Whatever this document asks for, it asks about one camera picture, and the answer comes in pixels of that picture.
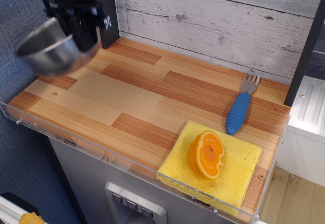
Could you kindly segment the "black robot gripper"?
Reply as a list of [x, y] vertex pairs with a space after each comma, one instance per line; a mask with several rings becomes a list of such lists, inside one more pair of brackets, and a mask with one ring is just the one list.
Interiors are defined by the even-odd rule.
[[100, 0], [42, 0], [47, 15], [57, 17], [66, 36], [73, 34], [80, 51], [90, 50], [99, 40], [97, 27], [112, 27]]

